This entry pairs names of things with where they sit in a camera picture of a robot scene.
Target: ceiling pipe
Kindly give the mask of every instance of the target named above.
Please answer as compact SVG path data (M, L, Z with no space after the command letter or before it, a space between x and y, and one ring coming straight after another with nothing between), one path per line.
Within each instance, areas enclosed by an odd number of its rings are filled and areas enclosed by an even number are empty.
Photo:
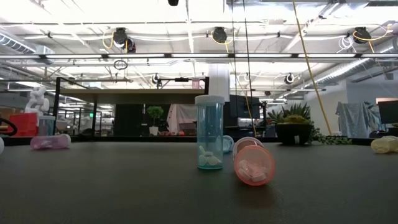
M398 53L398 38L387 40L375 47L377 51L375 53ZM336 83L359 72L363 72L373 66L378 65L378 63L371 58L357 59L350 63L339 64L315 77L316 83L321 83L322 85L327 85L330 83ZM311 81L307 81L304 84L299 85L299 88L306 88L312 86Z

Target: fluorescent light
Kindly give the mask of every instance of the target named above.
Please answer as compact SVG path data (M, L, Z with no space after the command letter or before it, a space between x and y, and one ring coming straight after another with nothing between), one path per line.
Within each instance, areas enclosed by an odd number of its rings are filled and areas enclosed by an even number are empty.
M49 59L56 59L56 58L67 58L67 59L73 59L73 58L102 58L101 55L46 55L47 58Z
M276 100L276 99L272 99L272 98L260 98L259 100L260 101L287 101L286 99Z
M224 57L227 58L228 54L172 54L174 58L208 58L208 57Z
M104 108L104 109L112 109L112 106L109 105L103 105L103 106L99 106L100 108Z
M16 91L16 92L23 92L23 91L33 91L33 89L9 89L7 91Z
M39 59L38 55L0 55L0 59Z
M379 57L385 57L385 58L392 58L392 57L398 57L398 54L362 54L362 57L366 58L379 58Z
M285 105L287 103L267 103L268 105Z
M235 54L235 57L248 57L247 54ZM251 58L290 58L292 54L249 54Z
M110 54L109 58L162 58L164 54Z
M355 54L307 54L310 58L347 58L354 57ZM305 57L305 54L299 54L298 57Z
M24 86L29 86L29 87L40 87L42 86L41 84L34 83L34 82L16 82L17 84L24 85Z

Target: table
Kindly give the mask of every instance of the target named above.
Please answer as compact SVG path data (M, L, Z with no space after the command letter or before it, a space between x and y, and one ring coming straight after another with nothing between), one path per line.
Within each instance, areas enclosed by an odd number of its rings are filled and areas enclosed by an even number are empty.
M275 176L196 168L194 143L82 142L0 155L0 223L397 223L398 154L265 143Z

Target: computer monitor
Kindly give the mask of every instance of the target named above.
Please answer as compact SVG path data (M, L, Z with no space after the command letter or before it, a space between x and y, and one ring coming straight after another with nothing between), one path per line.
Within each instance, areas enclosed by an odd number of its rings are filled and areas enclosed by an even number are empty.
M398 100L379 102L382 124L398 123Z
M256 97L248 97L249 108L252 118L260 118L260 100ZM244 96L230 95L229 105L231 117L233 118L250 118L248 104Z

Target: air duct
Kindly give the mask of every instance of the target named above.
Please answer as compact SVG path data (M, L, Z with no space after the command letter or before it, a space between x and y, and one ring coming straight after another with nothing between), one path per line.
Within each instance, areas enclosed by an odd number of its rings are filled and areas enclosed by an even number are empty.
M0 30L0 44L22 54L54 54L54 51L46 46L20 40L18 37L5 30ZM49 59L38 59L36 61L46 63L47 65L53 63L53 60Z
M392 38L392 40L387 40L376 46L378 49L375 53L398 53L398 37ZM363 72L369 68L375 66L376 61L373 58L364 58L358 59L350 63L342 63L339 64L315 77L317 83L321 83L323 85L327 85L330 83L336 83L340 80L344 80L352 75L355 75L359 72ZM308 87L311 86L312 82L308 81L305 85L300 85L299 87Z

